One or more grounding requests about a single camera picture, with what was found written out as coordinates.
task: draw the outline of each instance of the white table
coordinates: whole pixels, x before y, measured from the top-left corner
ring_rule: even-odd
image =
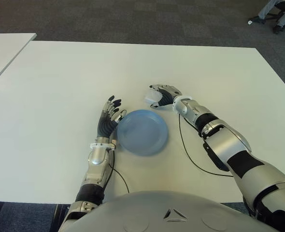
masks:
[[[35,33],[0,34],[0,75],[35,37]]]
[[[89,144],[112,94],[128,112],[150,109],[150,84],[174,85],[239,130],[253,154],[285,173],[285,85],[253,48],[30,42],[0,77],[0,201],[71,203],[87,170]],[[240,202],[233,180],[203,173],[182,147],[178,116],[156,110],[169,142],[152,157],[121,147],[116,169],[130,191],[175,190]],[[182,120],[185,144],[203,168],[218,170]],[[126,192],[113,174],[109,200]]]

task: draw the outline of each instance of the robotic arm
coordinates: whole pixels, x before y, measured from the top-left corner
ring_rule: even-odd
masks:
[[[121,105],[121,100],[112,101],[113,99],[114,96],[111,96],[103,107],[96,141],[90,145],[92,150],[88,157],[88,170],[76,200],[71,204],[59,232],[64,231],[76,220],[102,204],[104,191],[112,172],[109,164],[114,162],[114,155],[112,156],[111,151],[113,153],[116,146],[115,140],[110,142],[110,136],[127,113],[123,110],[115,116],[114,114],[119,111],[117,107]]]
[[[172,86],[150,87],[162,93],[162,99],[151,108],[172,104],[173,110],[197,129],[214,164],[232,173],[251,215],[285,232],[285,175],[255,158],[249,143],[239,132],[191,97],[182,95]]]

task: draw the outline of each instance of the black joint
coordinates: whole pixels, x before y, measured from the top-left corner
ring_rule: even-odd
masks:
[[[201,131],[204,128],[204,126],[206,126],[209,122],[212,122],[216,119],[219,118],[214,116],[214,114],[212,113],[205,113],[196,119],[195,126],[199,132],[200,137],[201,137]]]
[[[264,165],[264,163],[255,159],[247,151],[240,151],[228,159],[228,165],[240,178],[242,178],[247,171],[257,166]]]
[[[86,201],[96,205],[102,204],[104,199],[104,189],[95,184],[85,184],[80,187],[76,197],[76,202]]]

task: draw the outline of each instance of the wire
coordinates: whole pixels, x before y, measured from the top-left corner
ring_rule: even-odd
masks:
[[[113,168],[110,164],[109,164],[109,166],[112,168],[112,170],[114,170],[116,173],[118,173],[119,176],[122,178],[122,180],[123,180],[125,186],[127,187],[127,191],[128,191],[128,193],[129,193],[128,184],[127,184],[127,182],[125,181],[125,179],[123,178],[123,176],[120,174],[120,172],[118,172],[118,171],[117,171],[115,168]]]
[[[199,169],[201,169],[203,172],[206,172],[206,173],[209,173],[209,174],[212,174],[212,175],[233,177],[232,175],[223,175],[223,174],[211,173],[211,172],[209,172],[209,171],[206,171],[206,170],[202,169],[201,167],[199,167],[199,166],[191,159],[191,157],[190,157],[190,155],[188,154],[187,149],[186,149],[186,147],[185,147],[185,143],[184,143],[184,141],[183,141],[183,136],[182,136],[182,133],[181,133],[181,126],[180,126],[180,115],[179,115],[179,131],[180,131],[180,136],[181,136],[181,140],[182,140],[182,144],[183,144],[183,147],[184,147],[184,149],[185,149],[185,152],[186,152],[188,158],[191,160],[191,162],[192,162],[196,167],[198,167]]]
[[[110,178],[112,177],[113,170],[114,170],[114,151],[112,151],[112,153],[113,153],[113,166],[111,166],[111,165],[109,164],[109,166],[112,168],[112,170],[110,171],[109,177],[108,177],[108,179],[107,179],[107,181],[106,181],[106,183],[105,183],[105,185],[104,185],[104,187],[103,187],[104,190],[106,189],[107,184],[108,184]]]

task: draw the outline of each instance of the chair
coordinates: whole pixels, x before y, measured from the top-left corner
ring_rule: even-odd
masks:
[[[280,10],[280,12],[278,14],[268,13],[267,15],[270,15],[271,17],[265,18],[265,20],[276,19],[276,21],[278,22],[278,20],[284,15],[284,13],[285,13],[285,1],[282,1],[278,4],[276,4],[275,7],[278,8]]]

